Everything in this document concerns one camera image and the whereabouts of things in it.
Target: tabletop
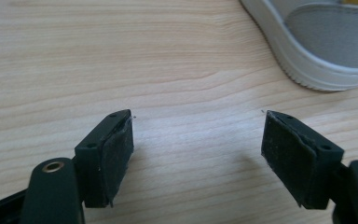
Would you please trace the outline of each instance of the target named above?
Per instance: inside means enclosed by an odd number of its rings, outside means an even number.
[[[0,1],[0,199],[122,109],[134,153],[87,223],[332,223],[260,155],[268,110],[358,160],[358,88],[294,83],[238,0]]]

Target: light wood grain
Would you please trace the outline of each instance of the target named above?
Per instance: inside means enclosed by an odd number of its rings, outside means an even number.
[[[0,199],[126,108],[135,153],[87,223],[331,223],[260,156],[269,109],[358,159],[358,89],[292,82],[236,0],[0,1]]]

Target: wooden table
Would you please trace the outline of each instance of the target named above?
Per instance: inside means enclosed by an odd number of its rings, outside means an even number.
[[[288,79],[239,1],[0,1],[0,199],[126,108],[135,153],[87,223],[331,223],[260,156],[267,110],[358,159],[358,89]]]

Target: wood surface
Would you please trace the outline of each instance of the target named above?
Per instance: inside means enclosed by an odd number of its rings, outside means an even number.
[[[267,110],[358,160],[358,88],[291,81],[237,0],[0,1],[0,199],[127,108],[129,170],[87,223],[332,223],[333,203],[299,208],[260,156]]]

